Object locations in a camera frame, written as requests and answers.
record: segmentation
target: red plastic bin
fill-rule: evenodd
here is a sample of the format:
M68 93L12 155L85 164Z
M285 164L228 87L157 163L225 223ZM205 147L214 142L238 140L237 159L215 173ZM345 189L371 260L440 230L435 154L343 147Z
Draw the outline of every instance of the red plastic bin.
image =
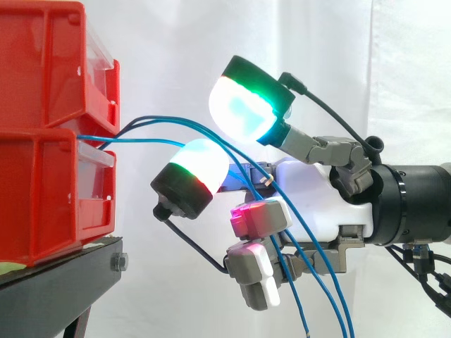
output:
M0 1L0 127L119 131L119 63L67 1Z
M63 129L0 129L0 262L33 266L114 231L116 157Z

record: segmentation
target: metal bolt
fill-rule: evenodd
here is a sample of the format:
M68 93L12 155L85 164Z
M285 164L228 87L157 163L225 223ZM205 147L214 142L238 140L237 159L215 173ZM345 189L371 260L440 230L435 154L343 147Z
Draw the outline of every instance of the metal bolt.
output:
M111 259L111 268L114 271L126 271L128 268L128 253L115 253Z

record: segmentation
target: white wall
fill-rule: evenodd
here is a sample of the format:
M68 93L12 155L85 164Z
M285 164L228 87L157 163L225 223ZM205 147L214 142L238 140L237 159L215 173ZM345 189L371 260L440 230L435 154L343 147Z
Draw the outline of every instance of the white wall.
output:
M298 75L362 134L370 112L369 132L387 144L385 161L451 160L446 139L451 127L450 81L445 75L451 26L443 15L430 20L426 15L442 13L440 1L418 7L418 13L408 4L414 1L83 2L98 35L121 62L122 125L140 115L163 114L191 118L217 130L209 116L209 91L230 57L239 54L274 76L283 70ZM430 28L428 34L424 26ZM426 41L432 37L433 46ZM440 95L441 101L415 99L418 92L424 93L416 74L428 87L428 95L421 97ZM305 98L296 100L290 122L309 134L346 135ZM184 127L166 125L143 128L133 136L179 142L198 137ZM436 147L438 136L443 140ZM87 338L303 335L288 286L280 289L279 308L254 312L233 280L217 273L153 219L156 194L149 183L176 149L146 144L111 148L118 155L117 233L124 236L130 265L122 280L93 306ZM257 144L244 150L257 160L280 157ZM241 193L221 194L197 220L175 221L221 260L237 241L229 210L242 200ZM439 249L451 254L445 246ZM350 255L351 265L365 262L339 276L358 337L451 337L451 322L383 249L354 250ZM325 279L331 287L330 278ZM313 278L303 276L296 285L311 335L340 337L333 310Z

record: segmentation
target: teal light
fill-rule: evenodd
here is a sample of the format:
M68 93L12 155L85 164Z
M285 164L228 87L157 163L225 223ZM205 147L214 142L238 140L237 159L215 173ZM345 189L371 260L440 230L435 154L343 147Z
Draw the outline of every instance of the teal light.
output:
M228 172L228 157L222 148L210 139L195 139L172 157L171 163L188 170L204 183L214 195Z
M263 137L277 119L268 102L225 76L211 90L209 108L215 123L244 143Z

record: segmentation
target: blue cable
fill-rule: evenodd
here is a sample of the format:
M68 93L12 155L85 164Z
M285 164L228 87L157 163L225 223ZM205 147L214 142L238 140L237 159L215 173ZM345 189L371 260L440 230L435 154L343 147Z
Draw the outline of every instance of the blue cable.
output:
M244 178L240 177L237 173L234 173L233 171L229 170L228 174L230 176L232 176L233 178L235 178L236 180L240 181L241 183L243 183L248 189L249 189L249 185L247 185L247 182L245 181Z
M173 146L184 146L183 143L172 141L170 139L112 139L110 137L98 137L98 136L90 136L90 135L78 135L78 139L85 139L89 141L98 141L98 142L108 142L108 143L163 143L163 144L172 144ZM228 174L235 178L236 180L243 183L247 188L249 185L246 180L240 177L237 173L229 170Z
M98 142L114 142L114 143L164 143L172 144L173 146L184 146L183 143L172 141L170 139L112 139L110 137L98 137L90 135L78 135L78 139L86 139L89 141Z
M161 122L166 122L166 121L159 120L159 121L157 122L157 121L154 120L154 121L149 121L148 123L141 123L141 125L151 125L151 124L154 124L154 123L161 123ZM194 125L190 125L189 123L187 123L187 124L185 124L185 123L177 123L177 124L186 125L187 127L191 127L192 129L194 129L194 130L200 132L201 134L207 136L209 139L215 141L219 146L221 146L221 148L222 148L226 153L228 153L228 155L233 159L233 161L235 162L235 164L237 165L237 167L240 169L240 172L241 172L241 173L243 174L243 176L245 177L244 183L247 185L247 187L249 188L249 190L251 191L251 193L254 195L254 198L255 198L257 201L263 199L263 197L261 197L261 195L260 195L260 194L258 193L258 191L255 189L254 185L252 184L252 181L250 180L249 176L247 175L245 169L242 167L242 165L241 165L241 163L239 162L239 160L236 159L236 157L230 152L229 149L227 149L227 148L224 147L224 145L221 143L221 140L222 140L222 139L221 139L218 135L215 134L216 137L214 137L213 135L210 135L210 134L208 133L208 131L203 130L203 128L202 128L202 129L201 129L201 128L198 128L198 127L196 127L196 126L194 126ZM79 135L79 136L78 136L78 139L87 139L87 140L100 141L100 142L121 142L121 140L124 140L124 139L109 139L109 138L107 138L107 137L95 137L95 136L89 136L89 135ZM127 140L127 141L124 141L124 143L134 142L133 140L135 140L136 142L146 142L146 143L152 143L152 142L157 143L157 142L159 142L159 143L166 143L166 144L173 144L173 145L183 146L183 144L181 144L181 143L179 143L179 142L175 142L175 141L171 141L171 140L167 140L167 139L140 139L140 141L138 141L138 139L125 139L125 140ZM242 180L242 178L239 177L239 176L236 176L235 178L237 178L237 179L239 179L239 180ZM279 249L279 247L277 246L277 244L275 245L275 248L276 248L276 251L277 251L277 252L280 252L280 249ZM306 335L307 335L307 337L310 337L309 328L307 327L307 321L306 321L306 319L305 319L305 315L304 315L304 311L303 311L303 309L302 309L302 305L301 305L301 302L300 302L300 299L299 299L299 295L297 294L295 285L294 285L294 283L293 283L293 281L292 281L292 278L291 278L290 271L288 270L288 267L286 266L285 261L283 260L283 257L282 257L281 263L282 263L282 267L283 267L283 270L284 270L284 272L285 272L285 275L287 276L288 281L289 281L289 283L290 283L290 286L291 286L291 290L292 290L293 296L295 297L295 300L296 300L296 303L297 303L297 307L298 307L298 309L299 309L299 314L301 315L301 320L302 320L302 324L303 324L303 326L304 326Z
M327 286L323 283L323 280L319 277L319 275L315 271L313 265L309 262L309 258L306 256L305 252L302 250L299 243L297 243L297 241L294 238L294 236L292 235L292 233L288 229L284 230L284 233L290 238L291 242L295 245L297 252L299 252L299 254L302 257L302 260L304 260L304 262L307 265L307 267L309 268L310 272L315 277L315 280L319 283L320 287L326 294L327 298L329 298L330 304L332 304L333 310L335 311L335 315L337 316L338 322L340 323L341 332L343 334L343 337L347 337L345 322L343 322L343 317L341 316L340 310L338 310L337 304L336 304L335 300L333 299L332 294L330 294Z
M205 136L210 137L212 140L216 141L217 143L221 142L223 145L225 145L228 148L232 149L235 153L237 153L238 155L243 157L246 161L251 163L264 177L266 177L266 179L270 179L271 178L271 176L258 163L253 161L249 156L244 154L242 151L240 151L239 149L234 147L232 144L228 143L226 140L224 140L221 137L219 137L215 132L213 132L209 128L201 125L200 123L197 123L195 121L189 120L187 118L179 118L179 117L163 116L163 115L143 116L141 118L135 119L134 121L137 122L139 120L148 120L148 119L158 119L158 120L161 120L161 122L165 121L165 122L168 122L168 123L175 123L175 124L179 124L179 125L185 125L187 127L190 127L191 129L197 130L197 131L201 132L202 134L204 134ZM140 123L139 125L134 125L133 127L141 127L141 126L152 124L152 123L155 123L155 120L154 121L145 122L145 123ZM340 287L340 283L338 282L338 278L337 278L337 276L335 274L335 271L333 270L332 265L330 264L330 261L328 260L328 258L326 256L326 253L324 252L323 248L321 248L321 245L319 244L318 240L315 238L313 232L310 230L309 226L305 223L305 221L302 218L302 216L300 215L299 211L296 209L295 205L291 202L291 200L288 198L288 196L285 194L285 192L283 192L283 190L279 187L277 182L272 181L271 184L276 189L276 191L282 196L282 198L285 200L287 205L292 209L293 213L296 215L296 218L299 220L299 222L301 223L302 227L305 229L306 233L309 235L311 241L313 242L314 246L316 247L316 249L318 250L319 254L321 255L322 259L324 260L324 263L326 264L326 267L327 267L327 269L328 269L328 271L330 273L330 276L332 277L333 284L335 286L335 289L337 291L338 297L340 298L340 302L341 302L343 310L345 312L346 321L347 321L348 327L350 329L350 336L351 336L351 338L355 338L354 328L353 328L353 325L352 325L352 319L351 319L351 315L350 315L350 312L349 312L349 308L347 307L347 304L346 304L345 296L343 295L343 292L342 292L341 287Z
M304 326L305 330L305 336L310 337L310 331L307 326L307 320L305 319L304 311L302 310L302 304L299 299L299 296L296 291L295 283L293 282L293 278L291 277L290 270L288 270L287 263L285 262L285 259L283 258L282 251L280 251L279 245L277 244L276 238L272 234L270 236L271 242L273 242L274 248L277 251L277 257L279 258L280 264L282 264L283 271L285 272L285 275L287 276L287 280L290 283L291 290L293 291L293 296L295 296L297 308L299 309L299 314L301 315L302 325Z

